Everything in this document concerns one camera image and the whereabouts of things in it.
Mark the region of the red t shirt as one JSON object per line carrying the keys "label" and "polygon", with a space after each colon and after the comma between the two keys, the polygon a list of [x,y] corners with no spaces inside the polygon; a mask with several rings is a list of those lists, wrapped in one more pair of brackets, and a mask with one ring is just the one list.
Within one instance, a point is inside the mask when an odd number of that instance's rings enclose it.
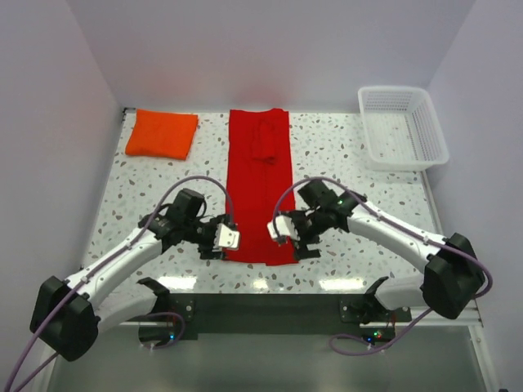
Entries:
{"label": "red t shirt", "polygon": [[232,109],[226,189],[240,232],[239,249],[226,259],[269,266],[294,264],[293,246],[279,245],[268,232],[275,204],[293,184],[289,114],[282,109]]}

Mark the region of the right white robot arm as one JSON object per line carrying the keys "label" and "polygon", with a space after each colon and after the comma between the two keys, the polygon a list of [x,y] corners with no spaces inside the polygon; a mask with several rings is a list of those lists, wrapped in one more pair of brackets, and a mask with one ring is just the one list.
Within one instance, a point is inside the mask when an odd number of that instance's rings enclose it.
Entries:
{"label": "right white robot arm", "polygon": [[361,323],[381,321],[404,307],[427,307],[446,319],[456,319],[468,303],[492,287],[491,275],[476,258],[471,242],[455,233],[449,237],[409,225],[368,202],[350,189],[337,194],[324,178],[301,181],[298,193],[305,211],[286,211],[269,223],[273,238],[291,241],[297,260],[317,258],[310,249],[330,229],[364,237],[409,262],[418,275],[403,279],[381,277],[351,304]]}

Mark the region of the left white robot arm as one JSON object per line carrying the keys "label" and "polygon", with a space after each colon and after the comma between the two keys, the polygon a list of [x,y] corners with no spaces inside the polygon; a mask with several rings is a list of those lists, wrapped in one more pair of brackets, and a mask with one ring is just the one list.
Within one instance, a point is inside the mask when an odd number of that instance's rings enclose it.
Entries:
{"label": "left white robot arm", "polygon": [[172,203],[144,216],[127,238],[94,264],[66,279],[48,278],[39,288],[30,331],[73,362],[108,327],[143,314],[163,319],[170,291],[152,278],[140,279],[148,293],[135,300],[112,305],[108,298],[143,265],[182,242],[196,245],[203,260],[221,260],[226,251],[237,249],[240,233],[230,215],[203,220],[199,210],[206,205],[202,194],[182,189]]}

